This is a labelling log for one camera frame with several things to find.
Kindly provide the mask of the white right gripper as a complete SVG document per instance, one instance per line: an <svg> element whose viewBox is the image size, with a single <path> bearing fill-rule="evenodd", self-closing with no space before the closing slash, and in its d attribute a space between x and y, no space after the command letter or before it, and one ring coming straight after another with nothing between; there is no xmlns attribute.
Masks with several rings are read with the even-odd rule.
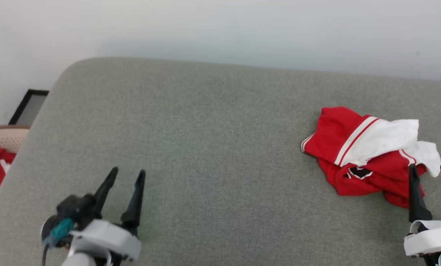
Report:
<svg viewBox="0 0 441 266"><path fill-rule="evenodd" d="M417 256L441 252L441 221L432 220L433 216L426 207L416 165L409 166L408 177L408 217L411 226L404 238L405 254Z"/></svg>

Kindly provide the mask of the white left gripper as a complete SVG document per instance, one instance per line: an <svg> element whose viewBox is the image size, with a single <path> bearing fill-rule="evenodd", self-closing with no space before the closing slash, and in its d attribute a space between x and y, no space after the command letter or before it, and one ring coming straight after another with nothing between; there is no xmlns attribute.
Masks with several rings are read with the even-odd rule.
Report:
<svg viewBox="0 0 441 266"><path fill-rule="evenodd" d="M138 227L141 219L143 202L145 170L141 170L135 182L135 190L126 212L121 215L121 227L102 220L102 208L113 187L118 174L118 167L112 168L94 197L93 216L96 218L81 231L70 231L72 236L70 254L83 252L93 258L112 260L112 253L122 259L136 261L141 252L141 242L138 239Z"/></svg>

